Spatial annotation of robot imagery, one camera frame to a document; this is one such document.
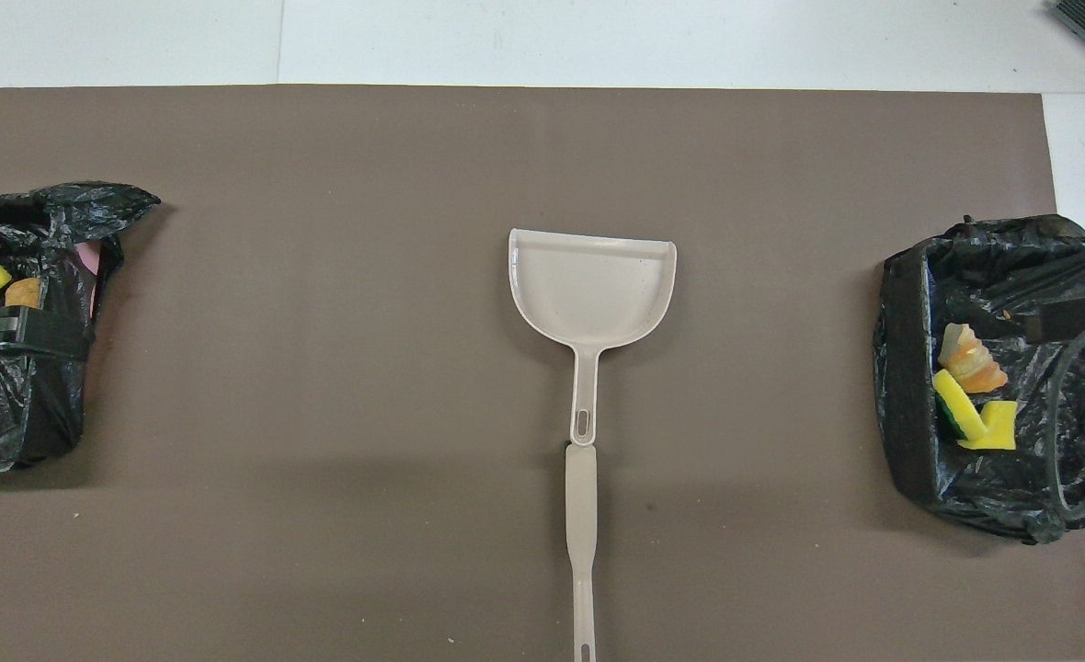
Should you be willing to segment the striped orange bread piece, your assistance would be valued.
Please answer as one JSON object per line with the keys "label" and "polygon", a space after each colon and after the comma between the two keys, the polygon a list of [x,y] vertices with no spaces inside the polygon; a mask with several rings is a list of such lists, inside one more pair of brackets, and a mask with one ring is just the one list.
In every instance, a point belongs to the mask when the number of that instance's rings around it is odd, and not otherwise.
{"label": "striped orange bread piece", "polygon": [[936,360],[968,394],[993,393],[1009,382],[1008,373],[970,324],[943,328]]}

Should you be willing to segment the notched yellow sponge piece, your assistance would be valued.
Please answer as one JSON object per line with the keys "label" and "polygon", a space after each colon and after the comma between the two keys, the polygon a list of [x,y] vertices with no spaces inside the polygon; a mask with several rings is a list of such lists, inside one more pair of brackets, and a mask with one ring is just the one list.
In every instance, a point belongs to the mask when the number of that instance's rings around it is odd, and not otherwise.
{"label": "notched yellow sponge piece", "polygon": [[968,450],[1016,450],[1018,410],[1018,402],[986,402],[980,409],[969,406],[957,444]]}

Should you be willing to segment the yellow sponge with green back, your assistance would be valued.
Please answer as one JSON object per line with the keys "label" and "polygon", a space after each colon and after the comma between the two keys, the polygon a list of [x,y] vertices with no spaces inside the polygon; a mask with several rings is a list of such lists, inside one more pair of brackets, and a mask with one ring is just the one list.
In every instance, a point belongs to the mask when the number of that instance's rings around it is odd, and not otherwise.
{"label": "yellow sponge with green back", "polygon": [[976,407],[963,386],[946,369],[932,377],[932,385],[939,397],[942,411],[950,419],[958,440],[976,441],[987,436],[988,425],[984,423]]}

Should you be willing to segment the beige plastic dustpan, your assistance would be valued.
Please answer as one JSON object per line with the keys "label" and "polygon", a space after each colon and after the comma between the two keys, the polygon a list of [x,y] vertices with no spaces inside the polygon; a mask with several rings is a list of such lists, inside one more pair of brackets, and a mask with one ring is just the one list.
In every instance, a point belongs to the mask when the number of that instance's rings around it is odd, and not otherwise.
{"label": "beige plastic dustpan", "polygon": [[516,310],[575,357],[569,441],[577,447],[598,438],[601,356],[663,322],[677,265],[676,244],[665,240],[510,230],[508,280]]}

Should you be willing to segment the left black trash bag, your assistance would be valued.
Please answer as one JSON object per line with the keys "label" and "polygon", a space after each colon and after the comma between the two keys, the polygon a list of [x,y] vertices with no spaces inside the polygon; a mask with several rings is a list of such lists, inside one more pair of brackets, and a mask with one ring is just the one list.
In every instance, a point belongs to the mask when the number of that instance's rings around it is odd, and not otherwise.
{"label": "left black trash bag", "polygon": [[[88,323],[94,342],[110,277],[125,259],[120,234],[157,204],[135,184],[88,181],[2,194],[0,265],[12,281],[41,278],[41,309]],[[79,444],[86,372],[87,360],[0,353],[0,474]]]}

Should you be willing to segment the black trash bag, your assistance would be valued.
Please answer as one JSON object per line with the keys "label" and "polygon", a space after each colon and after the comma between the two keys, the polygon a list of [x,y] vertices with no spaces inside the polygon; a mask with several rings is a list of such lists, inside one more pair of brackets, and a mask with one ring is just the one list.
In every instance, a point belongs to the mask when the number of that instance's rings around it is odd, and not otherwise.
{"label": "black trash bag", "polygon": [[[893,483],[932,514],[1026,544],[1085,529],[1085,331],[1037,342],[1039,307],[1085,297],[1085,230],[1063,215],[965,218],[888,258],[875,327],[875,403]],[[957,444],[932,377],[943,328],[970,324],[1008,373],[1016,450]]]}
{"label": "black trash bag", "polygon": [[[41,278],[41,309],[88,323],[94,342],[110,277],[125,259],[120,234],[157,204],[135,184],[88,181],[2,194],[0,265],[12,281]],[[0,474],[79,444],[86,372],[87,360],[0,353]]]}

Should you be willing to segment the right black trash bag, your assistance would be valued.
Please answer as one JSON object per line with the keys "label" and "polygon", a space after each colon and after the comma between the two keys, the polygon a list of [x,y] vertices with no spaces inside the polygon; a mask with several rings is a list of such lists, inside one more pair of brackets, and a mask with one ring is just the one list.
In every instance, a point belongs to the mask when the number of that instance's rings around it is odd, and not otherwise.
{"label": "right black trash bag", "polygon": [[[893,483],[932,514],[1026,544],[1085,529],[1085,331],[1037,342],[1039,307],[1085,297],[1085,230],[1063,215],[965,218],[888,258],[875,327],[875,403]],[[970,324],[1008,373],[1016,450],[957,444],[932,377],[943,328]]]}

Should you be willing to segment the brown table mat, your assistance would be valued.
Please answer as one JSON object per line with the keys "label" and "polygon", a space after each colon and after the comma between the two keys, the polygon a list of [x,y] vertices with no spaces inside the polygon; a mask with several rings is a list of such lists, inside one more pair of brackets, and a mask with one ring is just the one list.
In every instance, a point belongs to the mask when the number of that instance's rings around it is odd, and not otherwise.
{"label": "brown table mat", "polygon": [[572,662],[571,352],[513,227],[669,240],[599,373],[599,662],[1085,658],[1085,531],[892,485],[888,256],[1052,212],[1041,97],[0,89],[0,193],[105,180],[79,447],[0,476],[0,662]]}

